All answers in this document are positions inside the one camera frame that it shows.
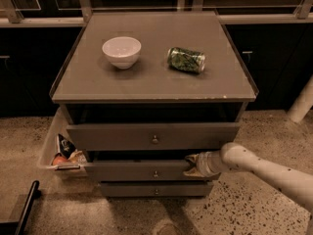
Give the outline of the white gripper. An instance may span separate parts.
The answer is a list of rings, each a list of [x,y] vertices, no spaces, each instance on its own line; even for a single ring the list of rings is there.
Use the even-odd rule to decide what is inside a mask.
[[[199,154],[191,154],[185,157],[185,160],[191,165],[196,165],[189,170],[185,170],[183,174],[188,177],[210,177],[216,174],[212,167],[212,153],[202,152]]]

